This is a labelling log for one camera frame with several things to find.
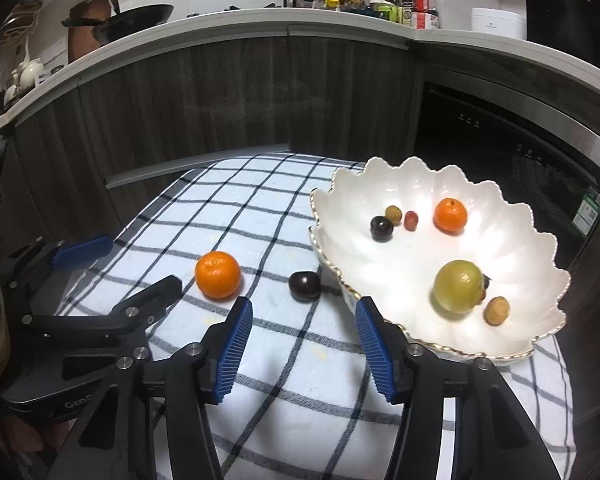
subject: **table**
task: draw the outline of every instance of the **table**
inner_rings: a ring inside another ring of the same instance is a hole
[[[208,418],[225,478],[384,478],[401,406],[371,380],[354,318],[333,276],[310,304],[286,285],[296,270],[319,270],[307,228],[308,195],[328,189],[340,166],[361,163],[294,153],[229,158],[184,174],[151,202],[64,299],[59,313],[106,314],[161,278],[184,284],[182,300],[148,332],[155,359],[167,358],[220,322],[232,306],[209,301],[193,280],[202,254],[225,250],[243,273],[253,329],[234,389]],[[563,478],[575,456],[569,375],[555,337],[528,360],[501,368],[538,428]],[[162,409],[155,414],[158,477],[170,479]],[[454,401],[445,400],[438,478],[450,477]]]

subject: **black wok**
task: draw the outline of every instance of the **black wok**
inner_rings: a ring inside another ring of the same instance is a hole
[[[68,18],[62,20],[65,27],[93,27],[91,33],[101,44],[111,43],[134,32],[164,23],[173,12],[167,4],[147,5],[120,12],[118,0],[109,0],[115,15],[108,20],[95,18]]]

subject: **yellow cap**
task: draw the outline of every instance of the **yellow cap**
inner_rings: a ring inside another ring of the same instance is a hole
[[[340,3],[340,0],[327,0],[328,7],[335,7],[339,3]]]

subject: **orange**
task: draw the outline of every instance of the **orange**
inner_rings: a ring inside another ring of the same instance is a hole
[[[223,300],[240,286],[240,265],[222,251],[205,254],[196,263],[196,283],[202,293],[213,300]]]
[[[466,209],[457,198],[443,198],[433,211],[433,223],[447,233],[457,233],[466,225]]]

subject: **red label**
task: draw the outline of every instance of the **red label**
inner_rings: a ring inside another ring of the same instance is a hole
[[[429,10],[429,0],[416,0],[416,10],[418,12],[426,12]]]

